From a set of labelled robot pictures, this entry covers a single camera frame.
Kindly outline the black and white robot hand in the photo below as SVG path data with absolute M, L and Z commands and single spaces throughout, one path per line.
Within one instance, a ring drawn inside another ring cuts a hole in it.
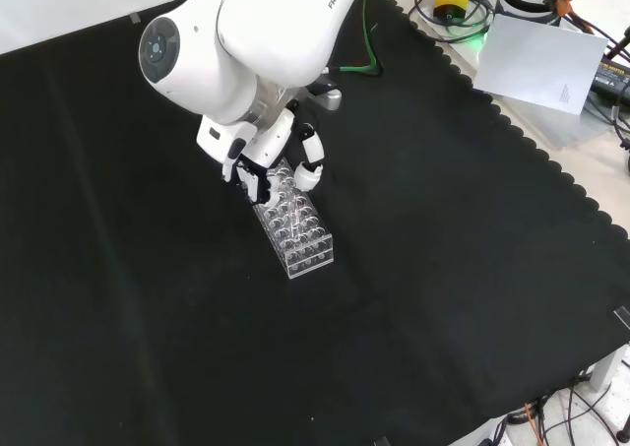
M 205 116 L 196 142 L 221 165 L 223 181 L 240 183 L 251 203 L 273 207 L 280 200 L 281 184 L 270 170 L 284 158 L 292 136 L 299 138 L 305 154 L 305 160 L 294 170 L 294 184 L 298 190 L 308 192 L 321 179 L 325 151 L 314 121 L 299 117 L 299 104 L 295 101 L 266 130 L 247 122 L 219 125 Z

